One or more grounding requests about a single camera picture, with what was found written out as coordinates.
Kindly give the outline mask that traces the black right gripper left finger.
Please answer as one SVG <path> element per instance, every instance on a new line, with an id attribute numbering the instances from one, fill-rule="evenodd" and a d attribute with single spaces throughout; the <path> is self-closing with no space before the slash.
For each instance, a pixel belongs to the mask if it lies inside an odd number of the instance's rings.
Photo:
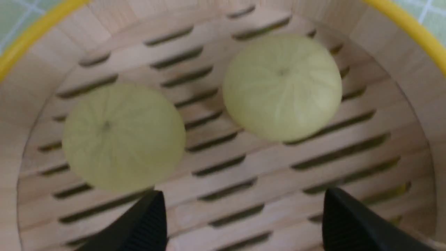
<path id="1" fill-rule="evenodd" d="M 78 251 L 165 251 L 168 244 L 164 194 L 144 195 Z"/>

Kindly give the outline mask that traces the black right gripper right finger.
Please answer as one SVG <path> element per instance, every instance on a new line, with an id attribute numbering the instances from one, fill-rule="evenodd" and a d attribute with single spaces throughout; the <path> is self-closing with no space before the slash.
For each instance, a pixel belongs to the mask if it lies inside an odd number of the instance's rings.
<path id="1" fill-rule="evenodd" d="M 325 191 L 322 242 L 326 251 L 431 251 L 340 188 Z"/>

